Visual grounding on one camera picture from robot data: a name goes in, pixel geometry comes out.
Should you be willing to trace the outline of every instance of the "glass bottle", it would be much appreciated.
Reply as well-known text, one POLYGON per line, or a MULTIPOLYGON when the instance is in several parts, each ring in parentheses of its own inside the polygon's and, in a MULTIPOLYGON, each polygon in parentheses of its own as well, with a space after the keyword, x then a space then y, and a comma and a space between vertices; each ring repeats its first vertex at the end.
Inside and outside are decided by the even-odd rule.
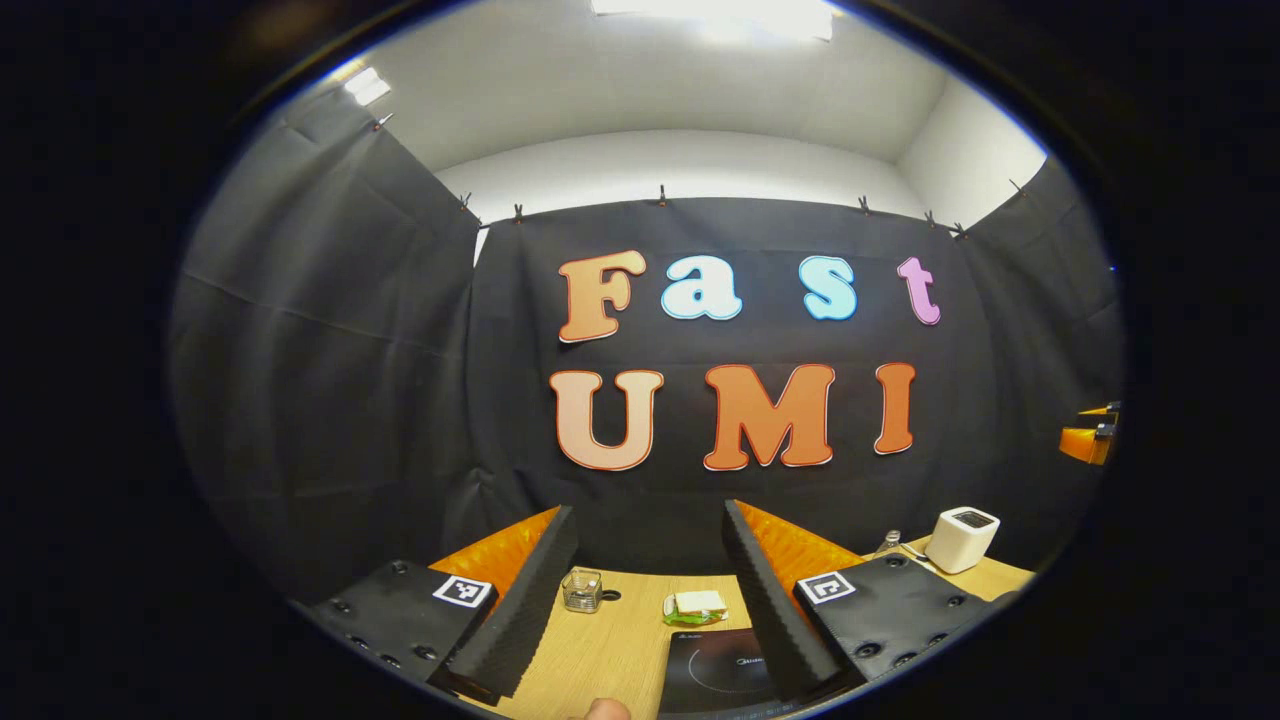
POLYGON ((899 530, 890 530, 884 536, 884 542, 882 542, 879 548, 876 550, 876 553, 872 555, 872 560, 876 560, 878 557, 884 557, 886 555, 896 551, 899 541, 901 539, 902 539, 902 533, 900 533, 899 530))

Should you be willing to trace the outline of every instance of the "white toaster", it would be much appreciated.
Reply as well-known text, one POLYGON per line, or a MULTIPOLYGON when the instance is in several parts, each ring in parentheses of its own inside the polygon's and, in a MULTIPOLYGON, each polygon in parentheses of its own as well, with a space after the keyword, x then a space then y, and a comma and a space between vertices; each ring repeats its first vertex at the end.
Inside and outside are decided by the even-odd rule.
POLYGON ((963 573, 977 565, 987 553, 997 528, 1000 519, 980 510, 973 507, 947 510, 938 515, 929 547, 923 552, 943 573, 963 573))

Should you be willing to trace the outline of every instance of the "wooden table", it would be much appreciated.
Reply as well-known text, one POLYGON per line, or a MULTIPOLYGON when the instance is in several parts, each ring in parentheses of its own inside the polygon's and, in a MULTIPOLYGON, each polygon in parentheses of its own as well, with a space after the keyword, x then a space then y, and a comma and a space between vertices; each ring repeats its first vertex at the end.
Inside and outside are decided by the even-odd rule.
MULTIPOLYGON (((909 544, 927 553, 928 543, 924 537, 909 544)), ((733 575, 600 573, 604 587, 621 592, 622 598, 604 602, 598 612, 588 615, 566 610, 557 597, 516 697, 502 698, 497 708, 481 707, 517 720, 564 720, 585 715, 594 698, 612 697, 631 710, 632 720, 650 720, 658 715, 671 634, 687 630, 662 621, 663 598, 685 591, 719 591, 728 605, 728 619, 708 629, 751 626, 733 575)), ((1019 589, 1033 577, 1029 570, 989 557, 964 573, 940 574, 983 600, 1019 589)))

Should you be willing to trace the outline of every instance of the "orange letter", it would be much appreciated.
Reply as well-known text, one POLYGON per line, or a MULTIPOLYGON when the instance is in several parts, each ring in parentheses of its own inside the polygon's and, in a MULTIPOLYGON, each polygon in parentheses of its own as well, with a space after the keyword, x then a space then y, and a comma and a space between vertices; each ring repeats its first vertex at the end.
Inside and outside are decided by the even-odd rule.
POLYGON ((773 462, 787 432, 791 442, 782 451, 788 468, 822 465, 831 460, 827 445, 827 391, 836 370, 827 365, 800 365, 791 373, 777 405, 760 384, 755 370, 746 365, 721 365, 707 372, 707 384, 716 388, 719 404, 716 416, 716 450, 703 460, 708 470, 741 470, 748 456, 741 433, 746 434, 760 465, 773 462))
POLYGON ((881 421, 881 437, 876 439, 876 452, 891 455, 911 447, 911 432, 908 419, 911 411, 911 380, 915 368, 906 363, 890 363, 876 368, 876 379, 884 388, 884 419, 881 421))
POLYGON ((604 314, 604 301, 612 301, 616 310, 626 310, 631 302, 631 283, 622 273, 613 273, 604 282, 600 279, 605 270, 639 275, 644 269, 644 255, 635 250, 561 265, 561 274, 568 281, 568 322, 561 328, 561 342, 582 342, 618 332, 618 322, 604 314))
POLYGON ((653 450, 653 393, 662 387, 662 373, 627 370, 613 382, 627 396, 627 436, 622 445, 608 447, 595 442, 591 432, 591 397, 600 389, 600 375, 582 370, 552 375, 556 438, 564 455, 584 468, 626 470, 644 462, 653 450))

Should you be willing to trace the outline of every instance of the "light blue letter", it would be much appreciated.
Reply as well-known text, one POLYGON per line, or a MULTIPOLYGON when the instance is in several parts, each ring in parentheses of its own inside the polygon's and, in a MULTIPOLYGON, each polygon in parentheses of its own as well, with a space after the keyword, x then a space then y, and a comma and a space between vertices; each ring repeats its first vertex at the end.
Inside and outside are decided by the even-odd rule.
POLYGON ((805 258, 800 263, 800 282, 813 291, 804 296, 804 306, 818 320, 847 320, 858 310, 854 269, 840 258, 805 258))
POLYGON ((667 278, 680 281, 662 293, 662 309, 672 318, 728 320, 742 311, 742 301, 733 295, 733 268, 719 258, 681 258, 667 268, 667 278), (698 277, 685 279, 694 270, 698 277))

